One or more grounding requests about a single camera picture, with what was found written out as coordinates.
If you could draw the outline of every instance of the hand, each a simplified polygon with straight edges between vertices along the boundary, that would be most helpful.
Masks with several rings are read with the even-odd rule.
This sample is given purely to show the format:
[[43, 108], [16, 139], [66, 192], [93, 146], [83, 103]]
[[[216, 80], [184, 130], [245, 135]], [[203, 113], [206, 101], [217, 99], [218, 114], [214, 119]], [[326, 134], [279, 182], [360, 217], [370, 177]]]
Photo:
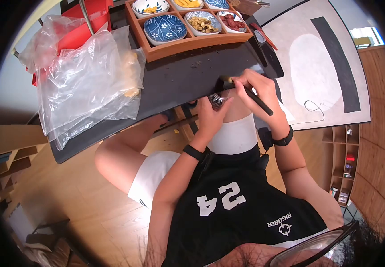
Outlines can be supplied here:
[[221, 129], [222, 121], [224, 120], [225, 114], [230, 108], [232, 101], [232, 98], [228, 99], [218, 111], [215, 111], [207, 97], [200, 98], [197, 106], [200, 130], [196, 133], [196, 136], [209, 143], [213, 136], [215, 136], [219, 129]]
[[[280, 140], [289, 133], [289, 124], [285, 113], [281, 110], [275, 93], [274, 81], [260, 75], [259, 73], [245, 69], [240, 77], [233, 77], [236, 85], [236, 92], [243, 103], [260, 119], [268, 123], [271, 128], [273, 138]], [[246, 93], [247, 88], [254, 87], [258, 97], [271, 109], [273, 115], [268, 115], [258, 104], [255, 103]]]

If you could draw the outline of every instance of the black tabletop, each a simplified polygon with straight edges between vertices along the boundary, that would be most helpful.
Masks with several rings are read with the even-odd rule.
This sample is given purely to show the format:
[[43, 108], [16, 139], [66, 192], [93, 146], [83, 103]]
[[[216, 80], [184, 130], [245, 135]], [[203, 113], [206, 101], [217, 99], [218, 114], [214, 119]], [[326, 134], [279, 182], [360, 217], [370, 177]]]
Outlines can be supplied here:
[[[115, 27], [127, 25], [124, 10], [111, 14], [111, 22]], [[249, 24], [256, 20], [250, 17], [246, 22]], [[138, 47], [132, 32], [129, 39], [132, 48]], [[274, 51], [265, 43], [261, 45], [262, 53], [257, 44], [251, 38], [241, 44], [186, 51], [147, 63], [136, 120], [103, 120], [70, 139], [62, 150], [57, 150], [54, 141], [50, 142], [56, 162], [63, 163], [100, 140], [145, 118], [214, 93], [220, 75], [236, 76], [244, 69], [260, 64], [269, 78], [282, 77], [283, 71]]]

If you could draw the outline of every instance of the black brush handle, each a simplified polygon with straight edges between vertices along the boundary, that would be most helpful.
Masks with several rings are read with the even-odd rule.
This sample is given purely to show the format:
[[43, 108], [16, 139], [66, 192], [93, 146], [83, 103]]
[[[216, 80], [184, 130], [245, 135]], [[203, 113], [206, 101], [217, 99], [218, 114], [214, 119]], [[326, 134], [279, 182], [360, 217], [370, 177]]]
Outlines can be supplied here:
[[248, 96], [253, 99], [253, 101], [256, 102], [268, 115], [273, 115], [274, 112], [256, 95], [254, 94], [251, 90], [245, 88], [246, 93]]

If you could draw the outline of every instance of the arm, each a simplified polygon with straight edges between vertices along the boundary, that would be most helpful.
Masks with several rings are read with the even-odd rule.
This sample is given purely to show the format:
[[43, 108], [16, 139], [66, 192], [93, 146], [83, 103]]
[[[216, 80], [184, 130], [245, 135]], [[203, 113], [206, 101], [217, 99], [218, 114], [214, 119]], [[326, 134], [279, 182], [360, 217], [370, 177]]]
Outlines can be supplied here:
[[[204, 152], [207, 144], [221, 128], [222, 120], [231, 103], [230, 99], [219, 111], [214, 111], [207, 97], [199, 100], [200, 130], [195, 134], [190, 146]], [[144, 266], [161, 266], [166, 258], [173, 212], [179, 198], [188, 187], [198, 162], [183, 152], [158, 185], [152, 200]]]
[[[259, 118], [268, 123], [272, 138], [280, 140], [289, 133], [289, 123], [281, 110], [272, 80], [254, 71], [246, 69], [242, 76], [233, 78], [238, 96], [245, 105]], [[254, 87], [258, 96], [274, 111], [269, 116], [245, 92], [244, 86]], [[275, 146], [277, 166], [286, 187], [286, 194], [306, 200], [322, 217], [326, 226], [334, 229], [343, 225], [343, 218], [338, 202], [318, 186], [311, 177], [295, 138], [284, 147]]]

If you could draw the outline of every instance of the paintbrush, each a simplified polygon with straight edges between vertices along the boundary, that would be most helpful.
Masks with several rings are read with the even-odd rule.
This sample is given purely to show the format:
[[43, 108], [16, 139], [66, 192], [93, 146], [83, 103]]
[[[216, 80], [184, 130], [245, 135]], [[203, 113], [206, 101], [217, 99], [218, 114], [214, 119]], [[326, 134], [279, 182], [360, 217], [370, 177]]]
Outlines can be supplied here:
[[[233, 83], [233, 79], [230, 76], [227, 75], [221, 75], [219, 76], [219, 79], [228, 83]], [[245, 91], [247, 95], [258, 104], [268, 115], [273, 115], [273, 111], [251, 90], [245, 88]]]

